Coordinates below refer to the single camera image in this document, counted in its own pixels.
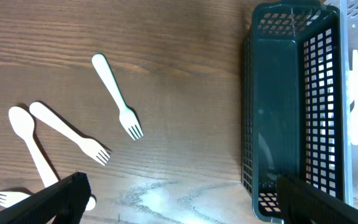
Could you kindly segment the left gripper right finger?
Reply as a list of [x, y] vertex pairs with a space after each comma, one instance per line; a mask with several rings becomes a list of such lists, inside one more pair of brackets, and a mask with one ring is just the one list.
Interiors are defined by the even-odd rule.
[[306, 182], [280, 176], [278, 207], [285, 223], [358, 224], [358, 210]]

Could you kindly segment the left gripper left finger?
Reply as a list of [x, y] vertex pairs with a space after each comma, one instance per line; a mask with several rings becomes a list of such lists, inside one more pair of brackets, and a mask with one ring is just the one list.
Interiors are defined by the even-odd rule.
[[29, 198], [0, 211], [0, 224], [79, 224], [91, 188], [87, 175], [75, 172]]

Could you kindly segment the white spoon pointing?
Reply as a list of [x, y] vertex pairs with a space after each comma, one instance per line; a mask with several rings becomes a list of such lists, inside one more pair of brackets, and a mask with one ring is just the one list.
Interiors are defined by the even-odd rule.
[[352, 70], [349, 71], [349, 86], [353, 107], [351, 119], [351, 144], [358, 145], [358, 50], [352, 51]]

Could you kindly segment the white fork basket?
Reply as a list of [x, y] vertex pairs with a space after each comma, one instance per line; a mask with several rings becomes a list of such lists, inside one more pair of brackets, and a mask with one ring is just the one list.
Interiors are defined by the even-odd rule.
[[119, 121], [122, 124], [122, 127], [134, 141], [140, 139], [144, 134], [139, 120], [134, 111], [127, 106], [122, 97], [106, 57], [103, 54], [95, 54], [92, 56], [91, 62], [119, 109]]

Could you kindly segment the black plastic mesh basket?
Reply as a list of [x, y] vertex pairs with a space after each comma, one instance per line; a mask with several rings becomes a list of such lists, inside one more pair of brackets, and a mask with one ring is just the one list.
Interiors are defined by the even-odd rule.
[[346, 200], [341, 14], [320, 1], [259, 4], [244, 39], [242, 183], [254, 215], [282, 223], [277, 179]]

